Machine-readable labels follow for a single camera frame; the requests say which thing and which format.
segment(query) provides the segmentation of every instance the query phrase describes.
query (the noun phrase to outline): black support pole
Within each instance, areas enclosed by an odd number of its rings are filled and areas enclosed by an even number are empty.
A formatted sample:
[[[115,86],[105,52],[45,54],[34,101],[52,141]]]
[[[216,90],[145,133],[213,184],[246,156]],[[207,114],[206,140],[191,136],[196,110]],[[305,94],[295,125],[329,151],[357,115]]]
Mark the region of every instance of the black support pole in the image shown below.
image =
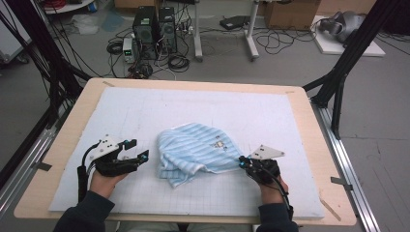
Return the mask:
[[[401,1],[403,0],[377,0],[334,68],[325,76],[304,86],[309,91],[322,85],[317,95],[311,98],[311,102],[319,107],[327,107],[329,100],[335,95],[332,131],[337,139],[340,139],[338,128],[346,77]]]

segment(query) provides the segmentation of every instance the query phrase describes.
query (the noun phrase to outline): gray floor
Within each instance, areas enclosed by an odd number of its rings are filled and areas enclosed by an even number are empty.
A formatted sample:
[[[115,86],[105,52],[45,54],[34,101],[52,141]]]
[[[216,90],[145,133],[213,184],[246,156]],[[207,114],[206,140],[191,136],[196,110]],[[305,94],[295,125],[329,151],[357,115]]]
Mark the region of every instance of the gray floor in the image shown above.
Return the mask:
[[[110,14],[112,12],[101,10],[94,15],[99,17],[99,25],[103,25]],[[132,24],[130,20],[116,23],[118,28],[115,31],[101,28],[93,36],[70,35],[74,49],[98,74],[109,73],[105,51],[107,41]],[[204,20],[203,24],[218,27],[218,21],[214,19]],[[263,21],[259,19],[258,25],[262,26]],[[388,41],[410,51],[409,43]],[[188,43],[193,46],[191,38]],[[303,86],[326,74],[339,57],[321,54],[314,42],[295,42],[278,55],[266,53],[259,45],[260,58],[250,62],[241,35],[204,34],[202,43],[203,63],[192,59],[187,72],[176,73],[176,77],[170,72],[157,72],[151,78]],[[376,43],[387,54],[383,58],[361,58],[349,74],[340,133],[381,231],[409,231],[410,59],[385,43],[377,40]],[[193,57],[192,47],[188,56]],[[115,72],[122,76],[127,73],[123,59],[120,58],[115,66]],[[32,62],[28,65],[10,64],[0,70],[0,74],[0,144],[3,147],[0,167],[3,167],[40,119],[48,101],[40,74]],[[55,220],[15,218],[13,210],[17,200],[1,218],[0,231],[52,230]],[[362,231],[362,228],[358,223],[353,227],[338,228],[305,226],[301,231]]]

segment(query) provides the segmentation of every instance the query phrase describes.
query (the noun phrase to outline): computer tower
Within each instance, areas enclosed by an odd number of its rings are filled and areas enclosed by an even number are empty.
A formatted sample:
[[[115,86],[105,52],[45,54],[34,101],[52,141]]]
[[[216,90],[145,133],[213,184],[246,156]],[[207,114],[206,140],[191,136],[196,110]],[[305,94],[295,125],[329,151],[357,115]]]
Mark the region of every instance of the computer tower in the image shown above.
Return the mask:
[[[158,18],[160,22],[162,49],[170,53],[178,51],[177,34],[175,33],[175,12],[172,7],[159,9]]]
[[[153,6],[141,6],[136,9],[132,24],[138,51],[141,59],[156,59],[157,50],[161,50],[160,25],[157,19],[156,8]]]

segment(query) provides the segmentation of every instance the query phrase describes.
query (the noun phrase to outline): sleeve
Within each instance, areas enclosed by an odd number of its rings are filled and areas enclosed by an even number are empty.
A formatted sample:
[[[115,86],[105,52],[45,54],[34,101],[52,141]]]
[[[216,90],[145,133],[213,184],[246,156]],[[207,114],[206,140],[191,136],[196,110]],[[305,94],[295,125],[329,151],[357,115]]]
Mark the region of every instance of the sleeve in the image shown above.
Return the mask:
[[[57,221],[54,232],[104,232],[105,219],[114,208],[108,199],[87,191],[84,200],[69,208]]]
[[[297,232],[298,225],[289,219],[285,204],[266,204],[259,207],[260,226],[256,232]]]

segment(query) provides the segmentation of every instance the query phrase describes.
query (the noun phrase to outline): blue striped cloth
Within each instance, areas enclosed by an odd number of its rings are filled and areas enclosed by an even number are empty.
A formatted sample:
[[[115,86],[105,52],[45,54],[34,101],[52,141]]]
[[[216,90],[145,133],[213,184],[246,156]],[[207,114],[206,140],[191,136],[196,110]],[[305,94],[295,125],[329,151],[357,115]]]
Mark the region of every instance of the blue striped cloth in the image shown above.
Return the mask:
[[[222,131],[201,124],[165,130],[159,135],[159,176],[174,188],[197,171],[221,173],[239,169],[242,152]]]

